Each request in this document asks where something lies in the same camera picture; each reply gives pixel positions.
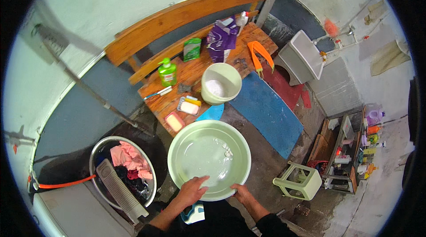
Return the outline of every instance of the orange strap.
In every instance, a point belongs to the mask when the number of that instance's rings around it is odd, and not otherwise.
[[[247,43],[248,49],[251,52],[251,57],[253,59],[254,68],[257,71],[257,74],[259,75],[260,79],[263,79],[263,68],[260,64],[259,59],[257,58],[256,54],[254,53],[254,50],[259,52],[262,57],[266,59],[266,61],[269,63],[270,67],[272,68],[272,73],[274,73],[274,61],[272,60],[271,56],[269,55],[269,52],[266,51],[266,49],[261,45],[258,41],[252,41]]]
[[[82,180],[75,181],[75,182],[67,182],[67,183],[61,183],[61,184],[39,184],[38,187],[42,189],[56,189],[56,188],[68,187],[68,186],[76,185],[76,184],[91,180],[95,177],[96,177],[96,174],[93,174],[92,176],[89,176],[87,178],[84,178]]]

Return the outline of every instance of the pink clothing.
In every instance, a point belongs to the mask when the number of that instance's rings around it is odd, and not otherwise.
[[[114,146],[109,152],[114,167],[125,166],[127,170],[137,170],[139,178],[152,180],[153,176],[148,162],[131,144],[120,141],[120,145]]]

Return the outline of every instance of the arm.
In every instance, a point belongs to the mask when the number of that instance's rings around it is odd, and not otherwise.
[[[231,189],[237,192],[233,195],[247,209],[250,216],[256,222],[256,226],[262,233],[262,236],[286,236],[297,237],[285,223],[283,223],[275,214],[270,213],[264,208],[254,196],[248,191],[246,185],[233,184]]]
[[[166,231],[172,221],[188,206],[194,204],[208,190],[208,187],[200,189],[201,184],[210,176],[194,177],[182,185],[175,199],[170,202],[166,209],[151,220],[150,224],[160,230]]]

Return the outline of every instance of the black sleeve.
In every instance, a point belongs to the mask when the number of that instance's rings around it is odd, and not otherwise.
[[[287,224],[272,213],[261,218],[256,223],[256,227],[264,237],[297,237],[297,235],[287,227]]]
[[[165,231],[162,231],[151,224],[146,224],[141,229],[137,237],[166,237],[166,236],[167,234]]]

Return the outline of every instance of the white plastic stool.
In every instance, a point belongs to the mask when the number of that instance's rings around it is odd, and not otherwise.
[[[289,161],[288,164],[290,164],[290,167],[285,171],[284,175],[281,178],[274,178],[272,183],[280,187],[281,191],[284,193],[282,196],[288,196],[302,200],[312,200],[322,185],[320,174],[314,168],[296,164],[291,161]],[[288,177],[294,169],[299,171],[296,178],[297,182],[288,180]],[[289,189],[299,191],[300,196],[297,196],[295,193],[290,194]]]

